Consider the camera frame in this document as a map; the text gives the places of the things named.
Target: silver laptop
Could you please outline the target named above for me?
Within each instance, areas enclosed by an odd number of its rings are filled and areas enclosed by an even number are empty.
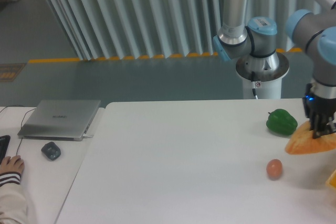
[[[99,108],[99,100],[42,100],[19,137],[81,141]]]

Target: floor mat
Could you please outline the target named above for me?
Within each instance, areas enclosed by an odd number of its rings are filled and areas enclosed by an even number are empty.
[[[0,64],[0,82],[14,81],[25,65],[25,63]]]

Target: egg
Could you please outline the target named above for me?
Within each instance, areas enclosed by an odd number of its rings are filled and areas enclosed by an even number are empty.
[[[268,162],[266,167],[266,172],[268,177],[272,180],[276,180],[281,177],[282,174],[282,163],[278,159],[272,159]]]

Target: gray floor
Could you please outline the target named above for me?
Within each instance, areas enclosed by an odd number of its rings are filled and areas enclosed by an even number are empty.
[[[300,98],[312,62],[285,54],[290,71],[283,98]],[[73,58],[75,54],[45,0],[20,0],[0,8],[0,63]],[[235,61],[218,57],[29,63],[13,82],[0,83],[0,106],[36,106],[42,99],[116,101],[242,99]]]

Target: person's hand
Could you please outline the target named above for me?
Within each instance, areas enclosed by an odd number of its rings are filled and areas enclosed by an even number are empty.
[[[21,156],[4,157],[0,165],[0,174],[2,173],[20,173],[22,174],[25,163]]]

